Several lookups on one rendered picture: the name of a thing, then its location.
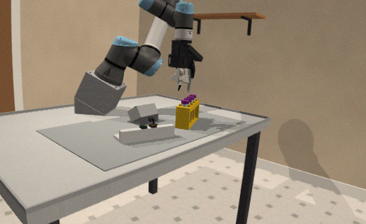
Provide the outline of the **grey key housing with blue and green buttons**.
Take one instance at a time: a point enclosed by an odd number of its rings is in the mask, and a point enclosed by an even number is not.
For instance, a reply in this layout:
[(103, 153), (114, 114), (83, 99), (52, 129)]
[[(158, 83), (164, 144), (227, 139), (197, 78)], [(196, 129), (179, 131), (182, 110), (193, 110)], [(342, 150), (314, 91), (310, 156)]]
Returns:
[(128, 111), (128, 115), (130, 117), (128, 122), (136, 125), (155, 124), (159, 118), (155, 103), (136, 106)]

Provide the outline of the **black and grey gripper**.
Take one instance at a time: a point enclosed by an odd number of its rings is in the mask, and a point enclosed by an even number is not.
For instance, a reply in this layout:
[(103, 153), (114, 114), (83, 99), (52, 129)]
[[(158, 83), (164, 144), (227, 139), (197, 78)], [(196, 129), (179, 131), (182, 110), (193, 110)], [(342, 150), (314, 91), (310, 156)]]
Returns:
[[(177, 83), (178, 91), (180, 90), (182, 81), (188, 84), (187, 88), (189, 93), (195, 75), (195, 64), (192, 55), (187, 51), (188, 43), (192, 43), (192, 40), (172, 40), (171, 55), (168, 55), (168, 66), (177, 69), (176, 73), (171, 77), (171, 80)], [(171, 58), (170, 64), (169, 58)], [(185, 69), (184, 75), (183, 69)]]

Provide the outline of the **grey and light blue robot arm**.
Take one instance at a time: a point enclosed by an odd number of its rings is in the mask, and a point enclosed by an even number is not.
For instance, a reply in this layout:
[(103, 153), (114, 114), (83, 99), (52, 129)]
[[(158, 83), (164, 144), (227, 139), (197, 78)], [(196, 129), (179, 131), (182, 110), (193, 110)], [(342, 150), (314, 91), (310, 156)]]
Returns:
[(163, 61), (160, 57), (160, 47), (168, 26), (175, 28), (176, 40), (193, 39), (192, 3), (183, 0), (139, 0), (138, 5), (155, 15), (145, 41), (147, 44), (139, 47), (139, 43), (117, 36), (104, 61), (94, 72), (99, 79), (114, 86), (121, 86), (126, 67), (148, 77), (157, 72)]

